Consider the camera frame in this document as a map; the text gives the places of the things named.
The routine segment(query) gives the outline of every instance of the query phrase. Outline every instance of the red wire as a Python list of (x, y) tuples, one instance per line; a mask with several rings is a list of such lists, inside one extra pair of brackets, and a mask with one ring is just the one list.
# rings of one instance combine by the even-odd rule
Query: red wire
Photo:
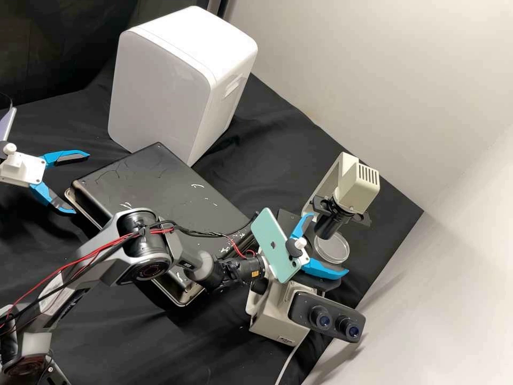
[[(231, 245), (233, 246), (235, 252), (243, 259), (246, 259), (246, 256), (244, 254), (242, 254), (239, 250), (239, 247), (237, 246), (237, 244), (235, 243), (235, 241), (230, 238), (228, 235), (225, 235), (224, 236), (225, 238), (228, 239), (228, 241), (230, 241)], [(253, 257), (257, 255), (257, 253), (255, 253), (253, 250), (251, 249), (247, 249), (246, 252), (250, 252), (251, 254), (253, 254)]]
[(41, 311), (40, 314), (36, 315), (35, 317), (33, 317), (30, 321), (26, 322), (23, 326), (21, 327), (17, 327), (16, 323), (12, 326), (12, 328), (10, 328), (8, 331), (4, 332), (4, 333), (1, 333), (0, 334), (0, 337), (6, 335), (6, 334), (9, 334), (9, 333), (12, 333), (13, 331), (15, 330), (20, 330), (20, 329), (23, 329), (25, 326), (27, 326), (29, 323), (31, 323), (32, 321), (34, 321), (37, 317), (39, 317), (41, 314), (47, 312), (48, 310), (50, 310), (52, 308), (52, 306), (54, 305), (54, 303), (57, 301), (57, 299), (60, 297), (60, 295), (62, 294), (62, 291), (59, 292), (59, 294), (55, 297), (55, 299), (52, 301), (52, 303), (50, 304), (50, 306), (48, 306), (45, 310)]
[[(162, 229), (162, 230), (151, 230), (150, 233), (151, 234), (164, 234), (164, 233), (169, 233), (171, 231), (173, 231), (173, 227), (171, 228), (167, 228), (167, 229)], [(87, 266), (89, 266), (95, 259), (96, 257), (98, 256), (98, 254), (100, 252), (102, 252), (103, 250), (111, 247), (111, 246), (114, 246), (115, 244), (123, 241), (124, 239), (126, 239), (128, 236), (130, 236), (130, 234), (125, 234), (123, 236), (120, 236), (119, 238), (113, 240), (113, 241), (110, 241), (106, 244), (104, 244), (103, 246), (100, 246), (99, 248), (97, 248), (96, 250), (93, 250), (92, 252), (90, 252), (89, 254), (86, 254), (85, 256), (73, 261), (73, 262), (70, 262), (66, 265), (63, 265), (61, 266), (60, 268), (58, 268), (57, 270), (55, 270), (53, 273), (51, 273), (50, 275), (48, 275), (45, 279), (43, 279), (42, 281), (40, 281), (37, 285), (35, 285), (34, 287), (32, 287), (29, 291), (27, 291), (25, 294), (23, 294), (21, 297), (19, 297), (13, 304), (12, 306), (9, 308), (9, 310), (7, 311), (7, 314), (6, 314), (6, 318), (9, 318), (9, 315), (11, 314), (13, 308), (21, 301), (23, 300), (25, 297), (27, 297), (28, 295), (30, 295), (34, 290), (36, 290), (39, 286), (41, 286), (42, 284), (44, 284), (45, 282), (47, 282), (50, 278), (54, 277), (55, 275), (59, 274), (61, 271), (63, 271), (64, 269), (67, 269), (68, 267), (70, 266), (73, 266), (73, 265), (76, 265), (86, 259), (89, 259), (89, 258), (92, 258), (94, 257), (86, 266), (83, 266), (80, 270), (78, 270), (72, 278), (75, 278), (79, 273), (81, 273)], [(3, 328), (5, 325), (5, 322), (0, 325), (0, 329)]]

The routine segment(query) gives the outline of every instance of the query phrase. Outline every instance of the label sticker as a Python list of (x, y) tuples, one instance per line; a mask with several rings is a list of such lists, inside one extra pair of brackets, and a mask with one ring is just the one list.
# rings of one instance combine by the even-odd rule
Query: label sticker
[(287, 345), (293, 345), (294, 344), (294, 340), (291, 340), (291, 339), (289, 339), (287, 337), (279, 336), (278, 340), (283, 342), (283, 343), (286, 343)]
[(188, 269), (191, 269), (191, 270), (192, 270), (192, 269), (194, 269), (194, 265), (193, 265), (193, 264), (191, 264), (191, 263), (189, 263), (189, 262), (187, 262), (187, 261), (183, 261), (183, 260), (181, 260), (181, 261), (180, 261), (180, 262), (178, 262), (178, 263), (179, 263), (180, 265), (182, 265), (183, 267), (185, 267), (185, 268), (188, 268)]

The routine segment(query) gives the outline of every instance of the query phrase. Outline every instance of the blue plastic part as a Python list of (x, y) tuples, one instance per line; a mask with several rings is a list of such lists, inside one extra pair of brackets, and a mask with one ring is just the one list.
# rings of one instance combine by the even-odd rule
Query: blue plastic part
[(310, 218), (310, 221), (308, 224), (310, 224), (311, 220), (313, 219), (315, 213), (306, 213), (301, 217), (296, 227), (294, 227), (294, 230), (292, 231), (292, 234), (290, 235), (290, 238), (301, 238), (303, 236), (303, 233), (305, 232), (305, 222)]
[(80, 150), (64, 150), (64, 151), (56, 151), (56, 152), (48, 152), (44, 155), (41, 155), (40, 158), (46, 161), (46, 168), (54, 167), (55, 162), (59, 160), (59, 158), (66, 157), (68, 155), (80, 155), (82, 158), (88, 158), (89, 154)]
[[(290, 238), (301, 238), (305, 232), (305, 222), (310, 219), (310, 221), (313, 219), (315, 213), (306, 213), (301, 217), (296, 227), (294, 227), (294, 231), (290, 235)], [(325, 267), (321, 262), (319, 262), (317, 259), (310, 257), (310, 261), (306, 264), (301, 266), (301, 269), (310, 275), (319, 277), (319, 278), (325, 278), (329, 280), (336, 280), (347, 273), (349, 273), (348, 269), (343, 269), (341, 271), (332, 270), (327, 267)]]
[(349, 273), (348, 269), (344, 269), (341, 271), (335, 271), (335, 270), (328, 269), (328, 268), (324, 267), (315, 258), (310, 258), (310, 261), (306, 265), (303, 265), (301, 268), (307, 274), (310, 274), (310, 275), (313, 275), (313, 276), (316, 276), (319, 278), (330, 279), (330, 280), (339, 279), (339, 278), (343, 277), (344, 275), (346, 275), (347, 273)]
[(63, 214), (75, 214), (73, 208), (66, 208), (63, 205), (69, 206), (61, 198), (59, 198), (44, 182), (39, 184), (31, 184), (30, 189), (35, 195), (36, 199), (45, 206), (53, 206), (55, 209)]

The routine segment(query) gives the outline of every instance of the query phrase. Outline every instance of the black wire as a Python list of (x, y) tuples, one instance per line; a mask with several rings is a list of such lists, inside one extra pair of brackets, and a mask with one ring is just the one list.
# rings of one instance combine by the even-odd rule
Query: black wire
[(0, 319), (0, 322), (1, 323), (4, 323), (4, 322), (9, 322), (13, 319), (16, 319), (16, 318), (19, 318), (22, 314), (24, 314), (25, 312), (27, 312), (29, 309), (31, 309), (32, 307), (34, 307), (35, 305), (37, 305), (39, 302), (41, 302), (42, 300), (44, 299), (47, 299), (48, 297), (52, 296), (53, 294), (61, 291), (62, 289), (64, 289), (65, 287), (69, 286), (70, 284), (72, 284), (73, 282), (75, 282), (76, 280), (78, 280), (82, 275), (86, 274), (86, 272), (88, 272), (89, 270), (91, 270), (93, 267), (95, 267), (99, 262), (101, 261), (104, 261), (105, 259), (107, 259), (108, 257), (110, 257), (111, 255), (113, 255), (116, 251), (118, 251), (119, 249), (121, 249), (123, 247), (123, 245), (125, 243), (127, 243), (128, 241), (132, 240), (133, 238), (135, 238), (136, 236), (139, 236), (141, 234), (141, 231), (145, 229), (145, 228), (142, 228), (140, 231), (138, 232), (133, 232), (132, 234), (130, 234), (130, 236), (128, 236), (127, 238), (125, 238), (124, 240), (122, 240), (120, 243), (118, 243), (117, 245), (114, 245), (114, 246), (111, 246), (106, 252), (104, 252), (101, 256), (99, 256), (97, 258), (97, 260), (95, 261), (95, 263), (91, 264), (90, 266), (86, 267), (80, 275), (76, 276), (75, 278), (72, 278), (70, 279), (69, 281), (67, 281), (66, 283), (63, 283), (61, 286), (59, 286), (58, 288), (46, 293), (44, 296), (42, 297), (39, 297), (37, 298), (36, 300), (32, 301), (31, 303), (29, 303), (27, 305), (27, 307), (24, 307), (23, 309), (21, 309), (18, 313), (16, 314), (10, 314), (9, 315), (9, 318), (7, 319), (7, 316), (4, 316)]
[[(232, 232), (228, 232), (228, 234), (234, 234), (236, 232), (241, 231), (242, 229), (247, 227), (247, 225), (249, 225), (251, 222), (253, 222), (257, 216), (258, 216), (258, 212), (253, 214), (251, 219), (247, 223), (245, 223), (243, 226), (241, 226), (237, 230), (234, 230)], [(179, 230), (179, 231), (183, 232), (185, 235), (189, 235), (189, 236), (193, 236), (193, 237), (201, 237), (201, 238), (222, 238), (222, 237), (226, 237), (226, 234), (224, 234), (224, 233), (199, 232), (199, 231), (196, 231), (196, 230), (191, 230), (191, 229), (188, 229), (186, 227), (180, 226), (175, 221), (170, 220), (170, 219), (166, 219), (166, 220), (155, 222), (154, 224), (150, 225), (150, 228), (159, 227), (159, 226), (167, 225), (167, 224), (171, 224), (171, 225), (173, 225), (173, 228), (175, 230)]]
[[(233, 234), (233, 233), (236, 233), (238, 231), (241, 231), (242, 229), (244, 229), (247, 225), (249, 225), (251, 222), (253, 222), (255, 220), (255, 218), (257, 217), (258, 215), (258, 212), (256, 212), (252, 217), (251, 219), (244, 225), (242, 226), (241, 228), (233, 231), (233, 232), (230, 232), (229, 234)], [(165, 225), (165, 224), (171, 224), (173, 225), (173, 228), (176, 229), (176, 230), (179, 230), (181, 232), (183, 232), (184, 234), (187, 234), (189, 236), (193, 236), (193, 237), (203, 237), (203, 238), (221, 238), (221, 237), (226, 237), (227, 235), (226, 234), (223, 234), (223, 233), (215, 233), (215, 232), (199, 232), (199, 231), (196, 231), (196, 230), (190, 230), (190, 229), (187, 229), (185, 227), (182, 227), (180, 225), (178, 225), (175, 221), (172, 221), (170, 219), (166, 219), (166, 220), (162, 220), (162, 221), (158, 221), (158, 222), (155, 222), (153, 223), (152, 225), (149, 226), (149, 228), (154, 228), (154, 227), (160, 227), (161, 225)], [(79, 279), (82, 275), (86, 274), (86, 272), (88, 272), (89, 270), (91, 270), (94, 266), (96, 266), (99, 262), (101, 261), (104, 261), (105, 259), (107, 259), (108, 257), (110, 257), (111, 255), (113, 255), (116, 251), (118, 251), (119, 249), (121, 249), (123, 247), (123, 245), (125, 245), (125, 243), (127, 243), (128, 241), (130, 241), (131, 239), (135, 238), (136, 236), (140, 236), (140, 235), (144, 235), (146, 232), (146, 227), (142, 227), (139, 231), (135, 231), (133, 232), (132, 234), (130, 234), (130, 236), (128, 236), (127, 238), (125, 238), (123, 241), (121, 241), (120, 243), (118, 243), (117, 245), (115, 246), (112, 246), (110, 247), (105, 253), (103, 253), (100, 257), (97, 258), (97, 260), (95, 261), (95, 263), (91, 264), (90, 266), (86, 267), (80, 275), (76, 276), (75, 278), (72, 278), (70, 279), (69, 281), (67, 281), (66, 283), (63, 283), (61, 286), (57, 287), (56, 289), (46, 293), (44, 296), (42, 297), (39, 297), (37, 298), (36, 300), (32, 301), (31, 303), (29, 303), (26, 307), (24, 307), (22, 310), (20, 310), (18, 313), (16, 314), (12, 314), (10, 313), (9, 314), (9, 317), (7, 317), (6, 315), (4, 315), (3, 317), (0, 318), (0, 322), (1, 323), (5, 323), (5, 322), (9, 322), (13, 319), (16, 319), (16, 318), (19, 318), (22, 314), (24, 314), (25, 312), (27, 312), (29, 309), (31, 309), (32, 307), (34, 307), (35, 305), (37, 305), (39, 302), (41, 302), (42, 300), (44, 299), (47, 299), (48, 297), (52, 296), (53, 294), (61, 291), (62, 289), (64, 289), (65, 287), (69, 286), (70, 284), (72, 284), (73, 282), (75, 282), (77, 279)]]
[(44, 374), (46, 373), (46, 371), (48, 370), (48, 368), (52, 364), (52, 361), (53, 361), (53, 350), (50, 349), (49, 353), (50, 353), (49, 355), (45, 355), (45, 359), (46, 359), (46, 356), (50, 356), (50, 361), (48, 361), (48, 363), (44, 367), (43, 373), (41, 373), (41, 376), (39, 377), (39, 380), (36, 382), (36, 385), (39, 385), (41, 383), (41, 380), (43, 379)]

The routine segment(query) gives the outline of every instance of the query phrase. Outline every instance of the cable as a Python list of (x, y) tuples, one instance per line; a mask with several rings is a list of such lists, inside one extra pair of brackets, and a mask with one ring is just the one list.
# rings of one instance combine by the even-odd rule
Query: cable
[[(123, 245), (128, 242), (129, 240), (131, 240), (132, 238), (135, 238), (137, 236), (140, 235), (140, 232), (133, 232), (131, 234), (127, 234), (123, 237), (120, 237), (119, 239), (122, 239), (120, 242), (116, 243), (115, 245), (112, 245), (112, 246), (109, 246), (111, 247), (109, 250), (107, 250), (104, 254), (102, 254), (99, 258), (98, 258), (98, 262), (101, 262), (105, 259), (107, 259), (108, 257), (110, 257), (111, 255), (113, 255), (116, 251), (118, 251), (121, 247), (123, 247)], [(68, 265), (74, 265), (74, 264), (77, 264), (78, 262), (81, 262), (85, 259), (88, 259), (88, 258), (91, 258), (93, 257), (94, 254), (98, 253), (98, 252), (101, 252), (102, 250), (104, 250), (104, 248), (106, 248), (107, 245), (109, 245), (110, 243), (113, 243), (113, 242), (116, 242), (117, 240), (114, 240), (114, 241), (111, 241), (109, 242), (108, 244), (106, 245), (103, 245), (101, 246), (100, 248), (94, 250), (93, 252), (85, 255), (84, 257), (82, 258), (79, 258), (77, 259), (76, 261), (73, 261), (71, 262), (70, 264)], [(69, 281), (67, 281), (66, 283), (62, 284), (61, 286), (59, 286), (58, 288), (50, 291), (49, 293), (46, 293), (44, 296), (42, 297), (39, 297), (37, 298), (36, 300), (32, 301), (30, 304), (27, 305), (27, 307), (23, 308), (22, 310), (20, 310), (18, 313), (16, 313), (15, 315), (12, 315), (11, 311), (12, 309), (14, 308), (14, 305), (9, 309), (9, 311), (7, 312), (7, 315), (3, 316), (2, 317), (2, 327), (5, 325), (6, 322), (12, 320), (12, 319), (16, 319), (16, 318), (19, 318), (22, 314), (24, 314), (25, 312), (27, 312), (29, 309), (31, 309), (32, 307), (34, 307), (36, 304), (38, 304), (39, 302), (41, 302), (42, 300), (50, 297), (51, 295), (57, 293), (58, 291), (64, 289), (65, 287), (69, 286), (71, 283), (75, 282), (78, 278), (80, 278), (80, 276), (82, 276), (83, 274), (85, 274), (87, 271), (89, 271), (90, 269), (92, 269), (94, 267), (94, 265), (90, 265), (88, 266), (87, 268), (85, 268), (82, 273), (78, 276), (74, 276), (73, 278), (71, 278)], [(38, 283), (34, 288), (32, 288), (29, 292), (32, 292), (34, 291), (34, 289), (38, 286), (41, 285), (42, 282)], [(21, 296), (16, 302), (18, 303), (22, 298), (25, 298), (28, 293), (25, 293), (23, 296)]]
[[(240, 229), (238, 230), (235, 230), (233, 233), (236, 233), (240, 230), (242, 230), (243, 228), (245, 228), (247, 225), (249, 225), (253, 220), (254, 218), (258, 215), (258, 213), (255, 213), (253, 215), (253, 217), (243, 226), (241, 227)], [(163, 220), (163, 221), (158, 221), (158, 222), (155, 222), (153, 223), (152, 225), (149, 226), (149, 228), (154, 228), (154, 227), (160, 227), (161, 225), (164, 225), (164, 224), (172, 224), (173, 226), (171, 228), (160, 228), (158, 230), (151, 230), (150, 233), (151, 234), (163, 234), (163, 233), (167, 233), (167, 232), (172, 232), (174, 230), (180, 230), (182, 231), (183, 233), (187, 234), (187, 235), (190, 235), (190, 236), (201, 236), (201, 237), (227, 237), (226, 234), (222, 234), (222, 233), (214, 233), (214, 232), (198, 232), (198, 231), (195, 231), (195, 230), (190, 230), (190, 229), (187, 229), (185, 227), (182, 227), (180, 225), (178, 225), (176, 222), (172, 221), (172, 220)], [(55, 270), (53, 273), (51, 273), (50, 275), (48, 275), (45, 279), (43, 279), (42, 281), (40, 281), (36, 286), (32, 287), (28, 292), (26, 292), (25, 294), (23, 294), (21, 297), (19, 297), (15, 302), (14, 304), (11, 306), (11, 308), (8, 310), (7, 314), (3, 317), (0, 318), (0, 322), (2, 322), (2, 325), (0, 326), (0, 329), (2, 327), (4, 327), (5, 323), (12, 320), (12, 319), (16, 319), (16, 318), (19, 318), (22, 314), (24, 314), (25, 312), (27, 312), (29, 309), (31, 309), (32, 307), (34, 307), (36, 304), (38, 304), (39, 302), (41, 302), (42, 300), (50, 297), (51, 295), (57, 293), (58, 291), (64, 289), (65, 287), (69, 286), (71, 283), (75, 282), (78, 278), (80, 278), (83, 274), (85, 274), (87, 271), (89, 271), (91, 268), (93, 268), (93, 264), (92, 263), (89, 263), (87, 266), (85, 266), (84, 268), (80, 269), (76, 274), (73, 275), (73, 277), (67, 281), (66, 283), (62, 284), (61, 286), (57, 287), (56, 289), (46, 293), (44, 296), (41, 296), (39, 298), (37, 298), (36, 300), (32, 301), (30, 304), (28, 304), (25, 308), (23, 308), (22, 310), (20, 310), (18, 313), (16, 313), (15, 315), (12, 315), (12, 309), (22, 300), (24, 299), (26, 296), (28, 296), (29, 294), (31, 294), (35, 289), (37, 289), (39, 286), (41, 286), (43, 283), (45, 283), (48, 279), (54, 277), (55, 275), (59, 274), (60, 272), (62, 272), (64, 269), (70, 267), (70, 266), (73, 266), (73, 265), (76, 265), (77, 263), (80, 263), (86, 259), (89, 259), (89, 258), (93, 258), (93, 260), (95, 260), (96, 258), (98, 258), (98, 261), (97, 263), (107, 259), (108, 257), (110, 257), (111, 255), (113, 255), (115, 252), (117, 252), (126, 242), (128, 242), (129, 240), (133, 239), (133, 238), (136, 238), (140, 235), (143, 235), (144, 232), (146, 231), (146, 227), (142, 227), (139, 231), (135, 231), (131, 234), (126, 234), (122, 237), (119, 237), (118, 239), (114, 240), (114, 241), (111, 241), (110, 243), (108, 244), (105, 244), (103, 246), (101, 246), (100, 248), (90, 252), (89, 254), (85, 255), (84, 257), (82, 258), (79, 258), (73, 262), (70, 262), (69, 264), (66, 264), (64, 266), (61, 266), (60, 268), (58, 268), (57, 270)], [(106, 248), (109, 248), (110, 249), (108, 251), (106, 251), (104, 254), (102, 254), (100, 257), (97, 257), (98, 254), (105, 250)], [(239, 255), (241, 255), (243, 258), (245, 258), (245, 255), (243, 255), (240, 250), (238, 250), (237, 246), (235, 245), (236, 247), (236, 250), (238, 251)]]
[[(241, 231), (242, 229), (247, 227), (251, 222), (253, 222), (257, 216), (258, 216), (258, 211), (251, 217), (251, 219), (247, 223), (245, 223), (243, 226), (241, 226), (237, 230), (229, 232), (228, 234), (234, 234), (234, 233), (237, 233), (237, 232)], [(199, 232), (199, 231), (196, 231), (196, 230), (191, 230), (191, 229), (188, 229), (186, 227), (180, 226), (175, 221), (170, 220), (170, 219), (165, 219), (165, 220), (162, 220), (162, 221), (155, 222), (152, 225), (150, 225), (150, 228), (154, 228), (154, 227), (158, 227), (158, 226), (166, 225), (166, 224), (172, 224), (173, 227), (175, 228), (175, 230), (179, 230), (179, 231), (183, 232), (184, 234), (192, 236), (192, 237), (202, 237), (202, 238), (221, 238), (221, 237), (226, 237), (226, 234), (223, 234), (223, 233)]]
[(33, 286), (29, 291), (27, 291), (25, 294), (23, 294), (21, 297), (19, 297), (16, 301), (14, 301), (14, 303), (12, 304), (12, 306), (9, 308), (9, 310), (7, 311), (7, 314), (2, 317), (4, 318), (4, 321), (2, 323), (2, 325), (0, 325), (0, 329), (2, 329), (5, 325), (6, 322), (10, 321), (11, 319), (14, 319), (14, 318), (17, 318), (19, 317), (16, 316), (16, 317), (11, 317), (9, 318), (11, 315), (12, 315), (12, 310), (14, 309), (14, 307), (20, 303), (20, 301), (22, 301), (25, 297), (27, 297), (28, 295), (30, 295), (34, 290), (36, 290), (39, 286), (41, 286), (42, 284), (44, 284), (45, 282), (47, 282), (49, 279), (53, 278), (54, 276), (56, 276), (57, 274), (61, 273), (62, 271), (64, 271), (65, 269), (67, 269), (68, 267), (70, 266), (73, 266), (73, 265), (76, 265), (86, 259), (89, 259), (91, 257), (93, 257), (94, 255), (97, 255), (99, 252), (101, 252), (102, 250), (105, 250), (106, 248), (112, 246), (115, 242), (118, 242), (120, 240), (124, 240), (126, 239), (130, 234), (127, 234), (127, 235), (124, 235), (122, 237), (119, 237), (118, 239), (114, 240), (114, 241), (111, 241), (103, 246), (100, 246), (99, 248), (97, 248), (96, 250), (93, 250), (92, 252), (90, 252), (89, 254), (86, 254), (85, 256), (75, 260), (75, 261), (72, 261), (70, 263), (67, 263), (61, 267), (59, 267), (58, 269), (56, 269), (53, 273), (49, 274), (46, 278), (44, 278), (43, 280), (41, 280), (38, 284), (36, 284), (35, 286)]
[(239, 247), (237, 246), (237, 244), (235, 243), (235, 241), (230, 238), (228, 235), (224, 235), (224, 237), (226, 239), (228, 239), (228, 241), (230, 241), (232, 247), (234, 248), (235, 252), (242, 258), (242, 259), (246, 259), (246, 256), (244, 254), (242, 254), (239, 250)]
[(299, 343), (296, 346), (294, 346), (294, 349), (292, 349), (292, 351), (290, 352), (289, 356), (287, 357), (287, 360), (285, 361), (285, 364), (283, 364), (282, 371), (279, 373), (278, 378), (276, 379), (276, 382), (274, 383), (274, 385), (279, 385), (279, 382), (282, 380), (283, 374), (285, 373), (285, 370), (287, 369), (287, 367), (290, 363), (290, 360), (292, 359), (292, 357), (294, 357), (294, 354), (297, 351), (299, 345), (301, 345), (303, 343), (303, 341), (305, 340), (307, 335), (308, 335), (308, 333), (305, 334), (305, 336), (301, 339), (301, 341), (299, 341)]
[[(172, 231), (173, 231), (173, 229), (172, 229), (172, 228), (170, 228), (170, 229), (165, 229), (165, 230), (152, 230), (152, 231), (150, 231), (150, 232), (151, 232), (151, 234), (164, 234), (164, 233), (169, 233), (169, 232), (172, 232)], [(78, 260), (74, 261), (73, 263), (74, 263), (74, 264), (76, 264), (76, 263), (78, 263), (78, 262), (80, 262), (80, 261), (86, 260), (86, 259), (88, 259), (88, 258), (92, 258), (92, 259), (91, 259), (91, 261), (90, 261), (86, 266), (83, 266), (80, 270), (78, 270), (78, 271), (77, 271), (77, 272), (72, 276), (71, 280), (69, 280), (68, 282), (66, 282), (66, 283), (65, 283), (65, 284), (63, 284), (62, 286), (60, 286), (60, 287), (56, 288), (56, 289), (55, 289), (55, 290), (53, 290), (52, 292), (47, 293), (47, 294), (46, 294), (46, 295), (44, 295), (43, 297), (38, 298), (36, 301), (34, 301), (34, 302), (32, 302), (31, 304), (29, 304), (29, 305), (27, 306), (27, 308), (29, 308), (29, 307), (33, 307), (36, 303), (38, 303), (38, 302), (42, 301), (42, 300), (43, 300), (43, 299), (45, 299), (45, 298), (48, 298), (49, 296), (51, 296), (51, 295), (55, 294), (56, 292), (58, 292), (58, 291), (60, 291), (60, 290), (64, 289), (66, 286), (70, 285), (72, 282), (76, 281), (76, 280), (77, 280), (79, 277), (81, 277), (85, 272), (87, 272), (87, 271), (85, 271), (86, 269), (87, 269), (87, 270), (91, 269), (90, 265), (95, 261), (95, 259), (97, 258), (98, 254), (99, 254), (102, 250), (104, 250), (104, 249), (106, 249), (106, 248), (108, 248), (108, 247), (111, 247), (111, 246), (113, 246), (113, 245), (116, 245), (116, 243), (117, 243), (117, 242), (120, 242), (120, 240), (121, 240), (121, 243), (123, 243), (123, 244), (124, 244), (124, 243), (125, 243), (125, 241), (126, 241), (126, 240), (128, 240), (129, 238), (130, 238), (130, 239), (132, 239), (132, 238), (135, 238), (135, 237), (137, 237), (137, 236), (139, 236), (139, 235), (140, 235), (140, 232), (134, 232), (134, 233), (131, 233), (131, 234), (126, 234), (126, 235), (124, 235), (124, 236), (122, 236), (122, 237), (119, 237), (118, 239), (116, 239), (116, 240), (114, 240), (114, 241), (111, 241), (111, 242), (109, 242), (109, 243), (106, 243), (105, 245), (103, 245), (103, 246), (99, 247), (98, 249), (96, 249), (96, 250), (94, 250), (94, 251), (90, 252), (89, 254), (85, 255), (84, 257), (82, 257), (82, 258), (80, 258), (80, 259), (78, 259)], [(122, 245), (120, 244), (120, 246), (119, 246), (118, 248), (115, 248), (115, 250), (110, 250), (110, 252), (105, 253), (104, 255), (102, 255), (101, 259), (99, 259), (99, 260), (98, 260), (98, 262), (101, 262), (102, 260), (107, 259), (110, 255), (114, 254), (117, 250), (119, 250), (119, 248), (121, 248), (121, 246), (122, 246)], [(59, 295), (58, 295), (58, 296), (57, 296), (57, 297), (52, 301), (52, 303), (50, 304), (50, 306), (48, 306), (46, 309), (50, 309), (50, 308), (53, 306), (53, 304), (56, 302), (57, 298), (60, 296), (60, 294), (61, 294), (61, 293), (62, 293), (62, 291), (61, 291), (61, 292), (59, 293)], [(20, 311), (19, 313), (17, 313), (17, 314), (16, 314), (15, 316), (13, 316), (11, 319), (14, 319), (14, 318), (17, 318), (17, 317), (21, 316), (21, 314), (23, 314), (23, 313), (25, 312), (25, 309), (23, 309), (22, 311)], [(33, 317), (30, 321), (28, 321), (27, 323), (25, 323), (25, 324), (24, 324), (23, 326), (21, 326), (21, 327), (16, 327), (16, 325), (14, 325), (10, 330), (8, 330), (8, 331), (6, 331), (6, 332), (4, 332), (4, 333), (1, 333), (1, 334), (0, 334), (0, 337), (1, 337), (1, 336), (3, 336), (3, 335), (5, 335), (5, 334), (9, 334), (9, 333), (13, 332), (15, 329), (16, 329), (16, 330), (21, 330), (22, 328), (24, 328), (25, 326), (27, 326), (28, 324), (30, 324), (32, 321), (34, 321), (37, 317), (39, 317), (39, 316), (40, 316), (42, 313), (44, 313), (45, 311), (42, 311), (40, 314), (38, 314), (38, 315), (36, 315), (35, 317)]]
[(48, 363), (46, 364), (46, 366), (44, 367), (44, 370), (43, 370), (43, 373), (41, 373), (41, 376), (39, 377), (39, 380), (36, 382), (36, 385), (39, 385), (41, 383), (41, 380), (43, 379), (44, 377), (44, 374), (46, 373), (46, 371), (48, 370), (48, 368), (50, 367), (50, 365), (52, 364), (52, 361), (53, 361), (53, 350), (49, 350), (49, 355), (50, 356), (50, 361), (48, 361)]

